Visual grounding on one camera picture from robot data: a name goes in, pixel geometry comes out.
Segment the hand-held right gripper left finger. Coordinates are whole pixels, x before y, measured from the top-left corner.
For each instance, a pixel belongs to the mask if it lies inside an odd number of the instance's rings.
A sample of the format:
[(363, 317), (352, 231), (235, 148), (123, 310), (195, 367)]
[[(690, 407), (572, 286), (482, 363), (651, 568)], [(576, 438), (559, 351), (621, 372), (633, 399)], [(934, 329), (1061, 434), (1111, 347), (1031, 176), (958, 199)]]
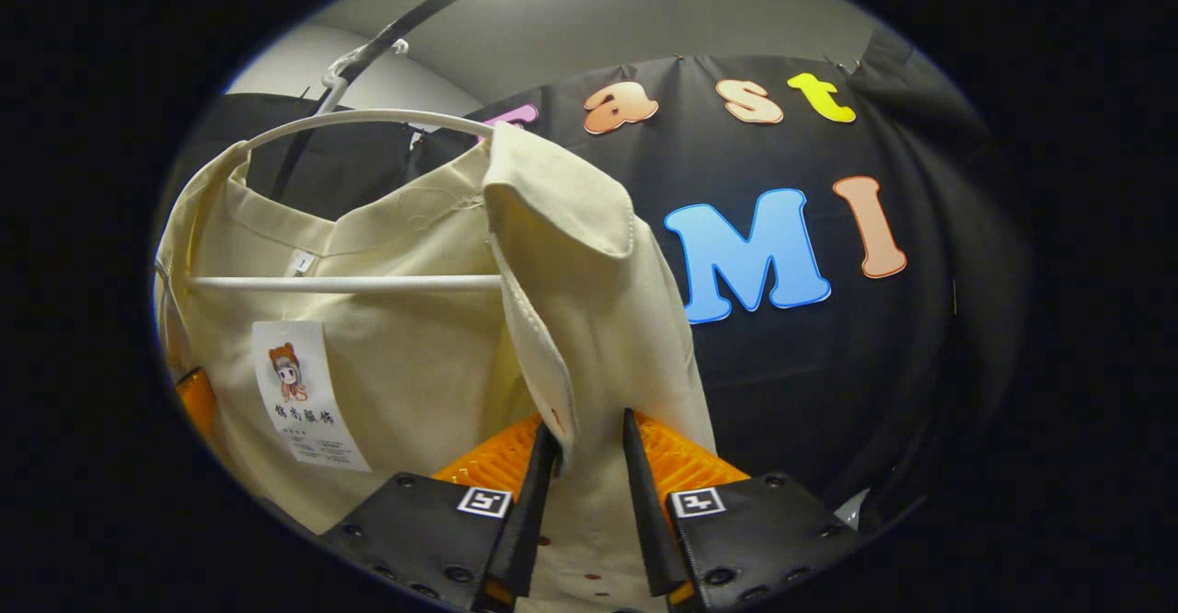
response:
[(442, 473), (397, 473), (320, 535), (329, 551), (445, 612), (512, 612), (529, 595), (560, 446), (517, 422)]

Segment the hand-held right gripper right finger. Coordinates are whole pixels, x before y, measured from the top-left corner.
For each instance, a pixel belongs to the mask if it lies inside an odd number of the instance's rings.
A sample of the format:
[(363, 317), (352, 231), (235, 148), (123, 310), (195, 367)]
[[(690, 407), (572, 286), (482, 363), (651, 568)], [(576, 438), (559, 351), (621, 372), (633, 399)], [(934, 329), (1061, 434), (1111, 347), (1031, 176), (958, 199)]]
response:
[(866, 540), (785, 473), (749, 476), (642, 411), (622, 444), (653, 596), (669, 612), (766, 612)]

